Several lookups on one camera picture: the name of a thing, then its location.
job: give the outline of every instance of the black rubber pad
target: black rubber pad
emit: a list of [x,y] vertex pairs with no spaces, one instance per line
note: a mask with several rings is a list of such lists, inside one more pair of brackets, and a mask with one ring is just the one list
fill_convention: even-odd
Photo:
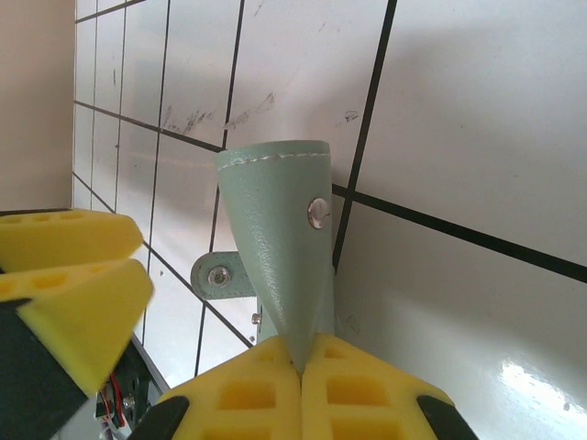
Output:
[[438,440],[479,440],[454,406],[432,396],[416,400]]
[[18,317],[0,302],[0,439],[47,440],[87,400]]
[[158,403],[147,411],[128,440],[172,440],[189,406],[183,396]]

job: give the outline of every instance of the green metal bracket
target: green metal bracket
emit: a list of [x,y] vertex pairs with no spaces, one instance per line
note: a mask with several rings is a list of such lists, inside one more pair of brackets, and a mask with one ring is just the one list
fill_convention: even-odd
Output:
[[205,301],[256,296],[238,252],[210,252],[192,267],[192,289]]

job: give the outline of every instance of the scratch mark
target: scratch mark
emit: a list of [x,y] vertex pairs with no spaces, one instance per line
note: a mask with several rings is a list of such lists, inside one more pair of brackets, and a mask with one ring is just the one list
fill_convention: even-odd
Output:
[[257,7],[257,10],[255,11],[255,14],[253,15],[253,18],[257,16],[257,14],[259,13],[259,11],[263,7],[263,5],[265,5],[265,0],[261,0],[261,2],[259,3],[259,6]]
[[269,112],[275,106],[275,96],[273,92],[269,93],[265,100],[259,104],[255,113],[260,115],[261,113]]
[[345,119],[347,122],[353,121],[359,117],[359,112],[355,112],[354,110],[348,110],[345,112]]
[[238,115],[237,118],[231,119],[228,122],[226,122],[223,128],[225,130],[235,129],[235,128],[237,128],[237,125],[244,124],[248,120],[249,120],[249,110],[241,113],[240,115]]
[[172,111],[173,111],[173,106],[169,105],[167,107],[167,110],[165,110],[165,117],[163,118],[163,127],[165,127],[167,125],[167,122],[169,121],[169,118],[172,115]]
[[192,113],[191,115],[188,116],[187,118],[187,124],[185,126],[185,128],[182,131],[183,135],[188,134],[190,131],[192,131],[192,128],[194,128],[195,125],[195,120],[198,117],[198,114],[200,113],[200,111],[198,110],[197,112]]

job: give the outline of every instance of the metal screw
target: metal screw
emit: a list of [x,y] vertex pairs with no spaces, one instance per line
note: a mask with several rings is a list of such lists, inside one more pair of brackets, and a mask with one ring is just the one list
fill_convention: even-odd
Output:
[[250,321],[255,325],[259,325],[260,324],[260,313],[254,313],[250,317]]
[[216,266],[208,273],[208,283],[212,287],[224,287],[230,281],[230,272],[224,266]]
[[135,407],[135,396],[129,394],[128,396],[122,399],[122,406],[125,407],[125,410],[132,410]]
[[308,206],[308,221],[314,229],[322,229],[329,217],[330,206],[326,200],[318,197]]

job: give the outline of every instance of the stitched seam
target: stitched seam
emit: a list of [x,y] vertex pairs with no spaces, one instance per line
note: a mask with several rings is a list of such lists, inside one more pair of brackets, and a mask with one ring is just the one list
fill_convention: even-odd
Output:
[[248,163],[260,162],[262,160],[276,160],[276,159],[289,159],[289,158],[329,158],[330,153],[296,153],[296,154],[273,154],[271,156],[263,156],[262,158],[256,159],[245,159],[235,160],[232,163],[228,163],[220,167],[218,170],[221,171],[224,168],[236,167],[238,165],[246,165]]

